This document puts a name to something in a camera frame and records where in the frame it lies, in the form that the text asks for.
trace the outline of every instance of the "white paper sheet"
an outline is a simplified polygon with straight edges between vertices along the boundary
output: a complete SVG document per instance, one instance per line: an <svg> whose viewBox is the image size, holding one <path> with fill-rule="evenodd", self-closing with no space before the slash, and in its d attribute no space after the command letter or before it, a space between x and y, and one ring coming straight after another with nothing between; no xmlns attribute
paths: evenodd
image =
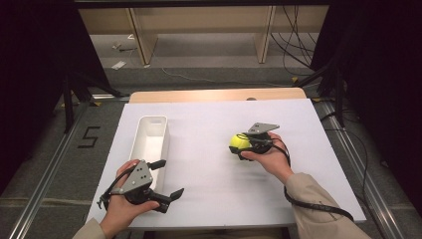
<svg viewBox="0 0 422 239"><path fill-rule="evenodd" d="M241 161L228 148L230 138L255 122L279 124L274 130L288 146L294 172L311 174L356 221L365 220L309 100L218 103L127 104L105 165L88 220L101 221L96 204L129 158L137 122L166 116L170 147L164 193L184 187L166 214L136 218L131 227L226 228L295 223L283 185L258 162Z"/></svg>

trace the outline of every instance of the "tennis ball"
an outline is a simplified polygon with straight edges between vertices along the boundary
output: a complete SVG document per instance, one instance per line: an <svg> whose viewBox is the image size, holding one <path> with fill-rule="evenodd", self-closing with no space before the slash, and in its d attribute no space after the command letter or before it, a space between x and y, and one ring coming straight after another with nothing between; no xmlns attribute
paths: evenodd
<svg viewBox="0 0 422 239"><path fill-rule="evenodd" d="M244 134L236 134L232 136L230 140L230 146L237 147L238 149L244 149L250 146L247 137Z"/></svg>

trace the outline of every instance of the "metal frame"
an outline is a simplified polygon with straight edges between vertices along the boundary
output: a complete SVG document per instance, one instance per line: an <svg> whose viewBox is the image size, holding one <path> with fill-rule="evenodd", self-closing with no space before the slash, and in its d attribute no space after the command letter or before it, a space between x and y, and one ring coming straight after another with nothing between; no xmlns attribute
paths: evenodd
<svg viewBox="0 0 422 239"><path fill-rule="evenodd" d="M333 106L330 104L324 104L323 108L327 114L330 114L334 111ZM359 178L360 182L363 183L365 162L359 156L347 132L341 131L343 127L338 123L338 121L334 117L329 118L329 121L333 128L339 129L339 131L336 132L338 140L343 146L347 157L350 160L354 171L356 172L357 177ZM378 220L381 223L386 236L388 238L404 238L404 235L401 232L401 229L397 224L394 215L391 213L387 203L385 202L379 190L376 188L376 185L368 171L366 171L364 186L366 195L370 200L376 215L378 216Z"/></svg>
<svg viewBox="0 0 422 239"><path fill-rule="evenodd" d="M53 158L51 159L49 165L47 166L46 171L43 174L40 182L38 183L34 193L28 201L28 204L25 206L25 209L22 211L21 216L17 220L12 233L10 234L10 239L15 238L25 238L29 227L34 220L38 209L40 208L41 202L46 195L50 184L52 183L57 169L59 168L63 158L65 157L66 152L68 151L69 144L78 128L79 122L83 115L85 114L89 103L80 103L76 112L76 119L73 126L69 129L67 133L62 137L58 148L56 149Z"/></svg>

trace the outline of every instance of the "white plastic bin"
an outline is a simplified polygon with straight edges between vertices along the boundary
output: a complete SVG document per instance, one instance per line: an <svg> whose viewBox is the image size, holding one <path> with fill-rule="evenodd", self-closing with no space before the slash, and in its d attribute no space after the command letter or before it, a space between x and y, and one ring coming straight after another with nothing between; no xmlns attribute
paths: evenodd
<svg viewBox="0 0 422 239"><path fill-rule="evenodd" d="M169 133L166 117L143 117L139 120L134 137L130 159L143 159L146 162L167 160ZM151 171L152 184L150 188L162 193L165 167Z"/></svg>

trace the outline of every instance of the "beige sleeve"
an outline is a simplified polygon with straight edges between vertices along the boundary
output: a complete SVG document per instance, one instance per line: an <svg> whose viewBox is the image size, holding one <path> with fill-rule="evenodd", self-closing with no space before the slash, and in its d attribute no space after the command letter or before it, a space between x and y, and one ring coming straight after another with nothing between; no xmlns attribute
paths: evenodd
<svg viewBox="0 0 422 239"><path fill-rule="evenodd" d="M99 223L93 218L77 232L73 239L106 239L106 236Z"/></svg>
<svg viewBox="0 0 422 239"><path fill-rule="evenodd" d="M310 175L297 173L289 177L286 188L295 200L338 207L335 200ZM369 238L347 217L293 206L301 239Z"/></svg>

